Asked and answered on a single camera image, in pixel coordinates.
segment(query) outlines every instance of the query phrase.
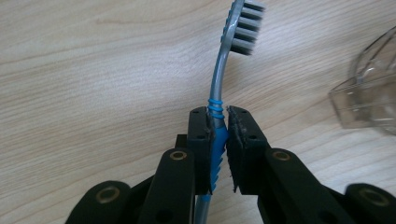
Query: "toothbrush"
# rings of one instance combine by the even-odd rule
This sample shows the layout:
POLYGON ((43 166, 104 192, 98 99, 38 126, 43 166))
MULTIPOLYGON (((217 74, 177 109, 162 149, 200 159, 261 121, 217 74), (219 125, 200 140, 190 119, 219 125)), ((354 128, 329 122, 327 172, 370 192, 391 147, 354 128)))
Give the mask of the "toothbrush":
MULTIPOLYGON (((230 51, 250 55, 261 25, 265 6, 251 0, 235 0, 232 3, 228 18, 221 37, 221 46, 213 73, 207 112, 214 126, 211 142, 211 190, 216 188, 219 178, 219 166, 222 161, 224 145, 228 139, 228 132, 222 113, 221 87, 225 65, 230 51)), ((211 195, 199 195, 196 203, 195 223, 206 223, 211 195)))

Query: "metal screw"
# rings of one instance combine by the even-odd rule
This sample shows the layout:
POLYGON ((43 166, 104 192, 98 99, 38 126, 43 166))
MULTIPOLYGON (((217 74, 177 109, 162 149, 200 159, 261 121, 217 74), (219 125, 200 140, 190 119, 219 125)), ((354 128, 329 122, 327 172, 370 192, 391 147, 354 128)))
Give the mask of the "metal screw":
POLYGON ((389 200, 384 195, 372 189, 363 188, 359 190, 359 195, 376 206, 386 207, 389 205, 389 200))
POLYGON ((286 152, 276 151, 273 153, 273 157, 280 161, 289 161, 290 155, 286 152))
POLYGON ((187 157, 187 153, 184 151, 174 151, 171 153, 170 158, 174 161, 181 161, 187 157))
POLYGON ((120 190, 114 186, 101 189, 96 194, 96 201, 99 203, 111 203, 120 196, 120 190))

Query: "clear plastic container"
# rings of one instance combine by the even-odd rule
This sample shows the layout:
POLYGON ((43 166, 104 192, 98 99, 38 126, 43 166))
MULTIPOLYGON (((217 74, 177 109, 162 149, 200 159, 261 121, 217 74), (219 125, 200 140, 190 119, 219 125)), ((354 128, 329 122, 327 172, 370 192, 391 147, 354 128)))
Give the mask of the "clear plastic container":
POLYGON ((359 55, 349 79, 329 96, 344 128, 383 127, 396 134, 396 27, 359 55))

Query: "toothbrush head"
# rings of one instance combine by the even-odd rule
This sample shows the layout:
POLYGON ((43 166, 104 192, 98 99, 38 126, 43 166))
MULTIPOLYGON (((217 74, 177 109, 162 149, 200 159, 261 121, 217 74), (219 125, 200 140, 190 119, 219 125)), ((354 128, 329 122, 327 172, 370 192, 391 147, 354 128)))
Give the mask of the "toothbrush head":
POLYGON ((221 42, 229 42, 230 51, 250 55, 259 35, 264 10, 263 3, 235 0, 226 20, 221 42))

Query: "blue rubber grip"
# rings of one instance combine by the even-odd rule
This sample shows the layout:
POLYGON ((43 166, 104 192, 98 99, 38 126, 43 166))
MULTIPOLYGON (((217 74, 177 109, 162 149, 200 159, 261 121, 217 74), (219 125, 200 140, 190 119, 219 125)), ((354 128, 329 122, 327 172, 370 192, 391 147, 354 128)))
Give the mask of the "blue rubber grip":
POLYGON ((212 191, 216 188, 216 181, 219 178, 221 155, 224 153, 224 146, 228 139, 227 128, 221 127, 215 129, 215 138, 212 142, 212 159, 210 165, 210 184, 212 191))

